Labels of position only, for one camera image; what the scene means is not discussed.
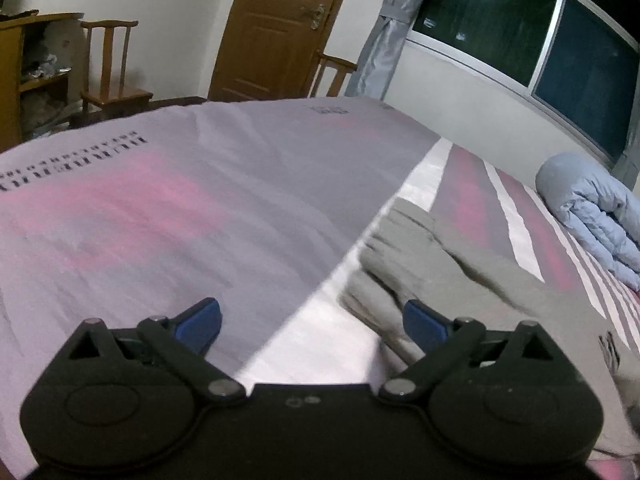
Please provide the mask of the wooden chair by cabinet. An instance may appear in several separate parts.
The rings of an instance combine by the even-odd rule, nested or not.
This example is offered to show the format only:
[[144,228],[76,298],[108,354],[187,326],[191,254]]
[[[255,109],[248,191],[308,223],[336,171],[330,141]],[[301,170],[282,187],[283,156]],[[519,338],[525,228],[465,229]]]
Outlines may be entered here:
[[[79,93],[81,100],[81,118],[88,120],[90,110],[96,108],[106,119],[129,116],[144,112],[153,97],[153,93],[126,83],[128,51],[131,32],[139,25],[138,21],[99,20],[81,21],[80,27],[86,33],[84,54],[84,78]],[[117,67],[114,67],[114,45],[116,30],[124,31],[122,50]],[[102,32],[100,76],[97,82],[91,81],[91,46],[94,32]]]

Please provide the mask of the grey curtain near door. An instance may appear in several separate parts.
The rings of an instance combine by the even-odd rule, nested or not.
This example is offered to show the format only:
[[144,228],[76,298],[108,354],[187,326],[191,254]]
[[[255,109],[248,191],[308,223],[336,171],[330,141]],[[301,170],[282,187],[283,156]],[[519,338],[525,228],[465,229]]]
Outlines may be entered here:
[[406,37],[423,0],[383,0],[364,43],[345,96],[382,100],[393,79]]

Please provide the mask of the grey pants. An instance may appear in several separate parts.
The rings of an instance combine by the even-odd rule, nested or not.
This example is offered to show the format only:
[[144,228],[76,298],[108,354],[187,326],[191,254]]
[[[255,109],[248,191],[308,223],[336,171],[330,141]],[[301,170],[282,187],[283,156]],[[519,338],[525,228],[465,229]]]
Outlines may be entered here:
[[491,330],[536,321],[602,403],[604,425],[596,450],[638,455],[639,425],[631,414],[639,407],[639,360],[585,296],[558,292],[402,198],[366,239],[358,261],[340,304],[405,363],[424,355],[402,327],[409,300],[420,300],[446,318],[475,318]]

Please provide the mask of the window with white frame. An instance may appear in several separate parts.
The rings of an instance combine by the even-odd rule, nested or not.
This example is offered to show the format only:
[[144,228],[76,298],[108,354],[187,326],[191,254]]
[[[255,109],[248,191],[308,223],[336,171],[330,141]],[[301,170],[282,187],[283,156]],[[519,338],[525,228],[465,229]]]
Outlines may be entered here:
[[423,0],[408,39],[513,91],[610,162],[623,154],[639,0]]

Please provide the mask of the brown wooden door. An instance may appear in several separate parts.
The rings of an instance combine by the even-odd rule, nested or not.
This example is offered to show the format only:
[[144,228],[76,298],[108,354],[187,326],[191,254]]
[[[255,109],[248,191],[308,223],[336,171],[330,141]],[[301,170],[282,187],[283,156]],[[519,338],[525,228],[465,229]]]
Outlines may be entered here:
[[207,99],[303,98],[343,0],[233,0]]

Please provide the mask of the folded light blue quilt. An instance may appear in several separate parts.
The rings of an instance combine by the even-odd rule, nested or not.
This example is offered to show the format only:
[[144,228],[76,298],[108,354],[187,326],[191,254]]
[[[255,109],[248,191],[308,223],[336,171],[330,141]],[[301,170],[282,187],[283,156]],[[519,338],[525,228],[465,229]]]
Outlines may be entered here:
[[639,290],[639,200],[595,160],[556,154],[538,169],[536,191],[582,248]]

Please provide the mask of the striped pink grey bedsheet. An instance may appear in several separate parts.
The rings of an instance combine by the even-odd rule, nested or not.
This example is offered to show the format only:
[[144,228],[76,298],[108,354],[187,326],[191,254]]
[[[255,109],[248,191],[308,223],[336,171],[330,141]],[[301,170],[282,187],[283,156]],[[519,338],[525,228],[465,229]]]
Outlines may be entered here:
[[85,318],[131,327],[217,299],[212,359],[244,384],[380,382],[398,367],[341,307],[396,198],[568,292],[639,350],[639,299],[537,193],[393,107],[320,98],[161,108],[1,157],[1,458],[35,460],[18,413]]

